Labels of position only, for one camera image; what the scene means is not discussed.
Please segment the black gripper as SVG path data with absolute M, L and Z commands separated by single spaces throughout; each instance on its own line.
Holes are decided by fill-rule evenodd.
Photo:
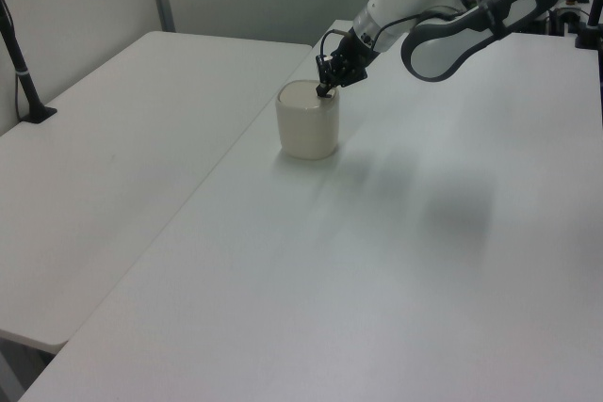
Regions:
M 367 47 L 355 33 L 340 33 L 338 47 L 329 55 L 324 52 L 324 44 L 330 33 L 325 33 L 320 41 L 316 56 L 319 98 L 329 98 L 332 88 L 347 87 L 367 78 L 366 68 L 373 62 L 373 50 Z

